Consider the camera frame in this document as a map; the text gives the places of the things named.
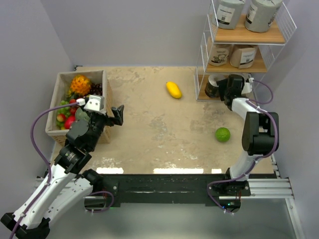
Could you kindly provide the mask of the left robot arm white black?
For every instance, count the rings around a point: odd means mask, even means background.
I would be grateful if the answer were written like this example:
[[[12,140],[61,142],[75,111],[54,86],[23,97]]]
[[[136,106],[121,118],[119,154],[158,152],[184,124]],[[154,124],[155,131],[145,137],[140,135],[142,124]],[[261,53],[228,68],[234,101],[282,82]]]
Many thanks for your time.
[[[123,125],[124,106],[106,112],[91,111],[90,120],[75,121],[67,132],[64,147],[53,165],[47,164],[48,173],[29,199],[15,212],[5,213],[1,222],[18,239],[44,239],[50,225],[72,204],[87,195],[105,194],[103,176],[90,169],[82,172],[91,159],[98,139],[106,126]]]

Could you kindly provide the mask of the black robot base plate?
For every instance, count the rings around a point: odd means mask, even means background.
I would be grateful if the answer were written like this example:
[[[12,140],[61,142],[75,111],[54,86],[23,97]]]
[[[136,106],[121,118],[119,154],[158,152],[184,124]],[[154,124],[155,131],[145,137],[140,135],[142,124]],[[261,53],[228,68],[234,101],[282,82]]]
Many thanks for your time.
[[[205,204],[231,196],[250,196],[248,181],[229,181],[228,174],[81,174],[112,207],[121,204]]]

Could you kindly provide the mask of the black tissue roll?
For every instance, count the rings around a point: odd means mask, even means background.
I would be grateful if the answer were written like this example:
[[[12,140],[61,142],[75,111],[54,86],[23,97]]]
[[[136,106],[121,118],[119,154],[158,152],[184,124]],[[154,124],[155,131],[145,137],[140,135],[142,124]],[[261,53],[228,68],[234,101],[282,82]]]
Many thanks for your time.
[[[205,86],[205,94],[210,98],[218,98],[219,97],[219,86],[217,85],[218,81],[224,79],[222,74],[211,74],[208,77],[206,86]]]

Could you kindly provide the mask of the clear white tissue roll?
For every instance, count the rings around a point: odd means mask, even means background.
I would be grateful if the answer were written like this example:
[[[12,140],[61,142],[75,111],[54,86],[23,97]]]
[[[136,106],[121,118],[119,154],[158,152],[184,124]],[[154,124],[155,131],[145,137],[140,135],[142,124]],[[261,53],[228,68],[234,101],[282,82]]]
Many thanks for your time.
[[[245,79],[249,79],[252,77],[251,73],[241,73]]]

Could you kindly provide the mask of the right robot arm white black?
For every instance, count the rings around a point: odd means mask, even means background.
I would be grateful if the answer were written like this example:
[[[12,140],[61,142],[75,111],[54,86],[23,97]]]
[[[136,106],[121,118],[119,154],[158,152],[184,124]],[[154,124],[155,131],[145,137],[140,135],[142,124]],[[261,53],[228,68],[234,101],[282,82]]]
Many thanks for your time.
[[[256,100],[242,96],[243,90],[251,87],[253,83],[259,81],[252,77],[245,80],[236,74],[216,83],[221,101],[244,120],[241,139],[243,152],[229,168],[229,179],[222,183],[223,192],[229,196],[239,191],[238,181],[246,181],[255,165],[279,148],[278,114],[263,110]]]

